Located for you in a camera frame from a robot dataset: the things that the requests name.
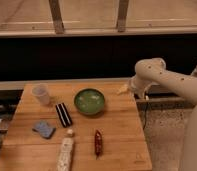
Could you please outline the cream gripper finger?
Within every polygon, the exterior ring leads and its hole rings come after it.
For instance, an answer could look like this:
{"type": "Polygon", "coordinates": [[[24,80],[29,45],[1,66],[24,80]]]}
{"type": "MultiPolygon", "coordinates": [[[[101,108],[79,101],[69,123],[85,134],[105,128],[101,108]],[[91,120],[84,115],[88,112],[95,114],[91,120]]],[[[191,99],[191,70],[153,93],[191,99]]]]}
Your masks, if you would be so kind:
{"type": "Polygon", "coordinates": [[[117,95],[123,94],[123,93],[127,93],[129,90],[128,85],[124,84],[121,88],[119,88],[119,90],[117,91],[117,95]]]}

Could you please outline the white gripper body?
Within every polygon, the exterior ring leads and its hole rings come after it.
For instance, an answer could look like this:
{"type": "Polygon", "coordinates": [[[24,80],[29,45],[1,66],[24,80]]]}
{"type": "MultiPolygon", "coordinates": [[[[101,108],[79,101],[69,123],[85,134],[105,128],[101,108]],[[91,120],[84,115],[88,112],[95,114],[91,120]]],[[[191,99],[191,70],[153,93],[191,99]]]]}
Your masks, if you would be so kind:
{"type": "Polygon", "coordinates": [[[151,84],[151,81],[141,79],[140,77],[135,75],[129,80],[128,87],[129,90],[136,94],[140,99],[144,99],[145,93],[151,87],[151,84]]]}

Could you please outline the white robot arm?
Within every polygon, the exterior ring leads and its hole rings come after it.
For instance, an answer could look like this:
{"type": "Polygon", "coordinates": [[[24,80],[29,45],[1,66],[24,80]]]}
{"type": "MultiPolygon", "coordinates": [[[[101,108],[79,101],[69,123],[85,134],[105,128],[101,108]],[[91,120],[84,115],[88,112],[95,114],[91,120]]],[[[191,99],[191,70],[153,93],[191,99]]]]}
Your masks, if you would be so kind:
{"type": "Polygon", "coordinates": [[[197,77],[167,70],[162,58],[143,59],[135,64],[135,75],[118,90],[118,94],[130,91],[144,98],[153,83],[194,105],[184,134],[178,171],[197,171],[197,77]]]}

